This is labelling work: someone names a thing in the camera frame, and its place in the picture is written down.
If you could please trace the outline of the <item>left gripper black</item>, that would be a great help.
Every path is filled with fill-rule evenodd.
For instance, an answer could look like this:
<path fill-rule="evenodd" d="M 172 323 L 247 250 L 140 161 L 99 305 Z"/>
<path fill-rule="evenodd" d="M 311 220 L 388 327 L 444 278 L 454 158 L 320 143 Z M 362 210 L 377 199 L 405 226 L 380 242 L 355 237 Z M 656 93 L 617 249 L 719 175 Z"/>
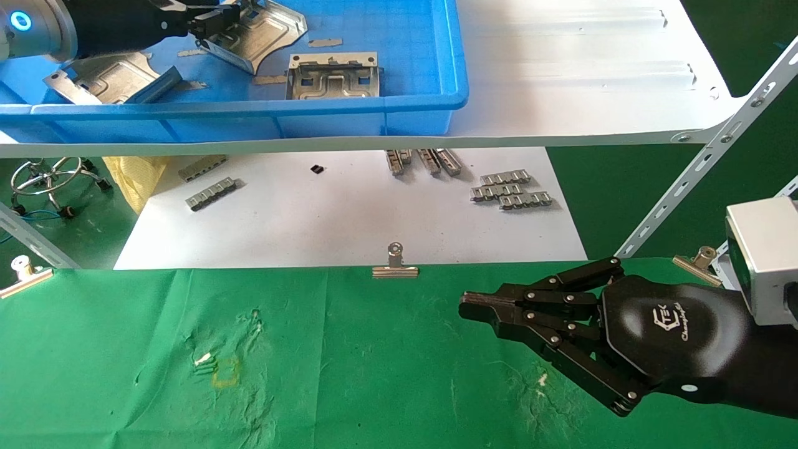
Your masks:
<path fill-rule="evenodd" d="M 215 0 L 65 1 L 64 5 L 77 38 L 74 59 L 141 51 L 188 32 L 205 41 L 241 19 L 240 5 L 219 5 Z"/>

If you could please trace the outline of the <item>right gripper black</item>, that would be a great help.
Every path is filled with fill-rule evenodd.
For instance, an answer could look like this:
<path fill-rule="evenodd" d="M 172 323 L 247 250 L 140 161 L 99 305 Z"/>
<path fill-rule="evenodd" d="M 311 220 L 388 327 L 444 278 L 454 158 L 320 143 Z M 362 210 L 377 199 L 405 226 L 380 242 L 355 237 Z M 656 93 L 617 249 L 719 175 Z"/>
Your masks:
<path fill-rule="evenodd" d="M 459 316 L 526 345 L 620 417 L 653 391 L 796 418 L 795 327 L 756 324 L 740 292 L 623 277 L 620 259 L 599 259 L 532 284 L 465 292 Z M 607 344 L 641 381 L 602 364 L 596 347 L 579 346 L 592 341 L 570 332 L 569 322 L 537 321 L 542 314 L 591 318 L 598 307 L 592 291 L 601 287 Z"/>

